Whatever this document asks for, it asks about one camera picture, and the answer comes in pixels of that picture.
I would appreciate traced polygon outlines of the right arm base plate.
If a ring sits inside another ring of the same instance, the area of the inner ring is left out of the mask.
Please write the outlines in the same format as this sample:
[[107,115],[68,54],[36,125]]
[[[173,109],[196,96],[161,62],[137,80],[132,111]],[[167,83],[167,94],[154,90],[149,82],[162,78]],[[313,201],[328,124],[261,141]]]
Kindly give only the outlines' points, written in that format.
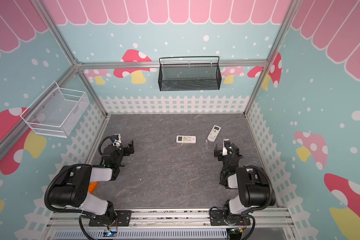
[[211,208],[209,210],[211,226],[250,226],[251,220],[242,215],[233,215],[226,210]]

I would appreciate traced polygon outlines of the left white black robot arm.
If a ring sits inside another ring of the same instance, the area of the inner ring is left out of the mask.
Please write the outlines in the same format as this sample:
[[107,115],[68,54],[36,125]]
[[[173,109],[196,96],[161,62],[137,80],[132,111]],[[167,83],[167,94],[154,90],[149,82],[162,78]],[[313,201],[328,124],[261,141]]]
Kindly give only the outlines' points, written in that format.
[[121,171],[122,160],[135,152],[134,142],[123,146],[119,134],[107,136],[111,144],[98,147],[101,162],[99,165],[74,164],[64,166],[52,179],[44,196],[45,206],[57,213],[78,213],[88,217],[91,226],[125,225],[125,214],[115,211],[111,201],[103,200],[92,193],[92,183],[115,181]]

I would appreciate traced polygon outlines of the white remote with green buttons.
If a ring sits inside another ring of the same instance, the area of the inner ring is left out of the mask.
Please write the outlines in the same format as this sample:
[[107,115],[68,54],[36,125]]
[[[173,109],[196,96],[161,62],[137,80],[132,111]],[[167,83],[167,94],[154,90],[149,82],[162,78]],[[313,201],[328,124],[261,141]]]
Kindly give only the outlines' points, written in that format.
[[182,144],[195,144],[196,136],[177,136],[176,142]]

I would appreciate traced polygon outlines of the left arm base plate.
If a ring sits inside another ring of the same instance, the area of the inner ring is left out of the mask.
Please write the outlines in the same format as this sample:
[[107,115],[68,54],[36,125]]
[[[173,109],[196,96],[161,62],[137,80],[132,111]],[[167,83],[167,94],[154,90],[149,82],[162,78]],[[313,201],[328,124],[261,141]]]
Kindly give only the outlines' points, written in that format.
[[89,222],[90,227],[128,227],[131,220],[132,211],[113,210],[103,216],[96,216]]

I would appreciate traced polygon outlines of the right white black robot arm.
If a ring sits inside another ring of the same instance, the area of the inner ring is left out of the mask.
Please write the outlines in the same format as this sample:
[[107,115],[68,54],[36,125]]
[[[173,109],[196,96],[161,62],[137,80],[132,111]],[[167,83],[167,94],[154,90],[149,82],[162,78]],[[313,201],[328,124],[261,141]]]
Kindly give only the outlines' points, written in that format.
[[228,190],[237,190],[238,195],[226,201],[220,209],[209,210],[212,226],[250,226],[250,213],[264,210],[276,203],[272,183],[263,168],[257,166],[239,166],[243,158],[239,148],[223,141],[223,148],[215,147],[214,157],[223,163],[220,172],[220,185]]

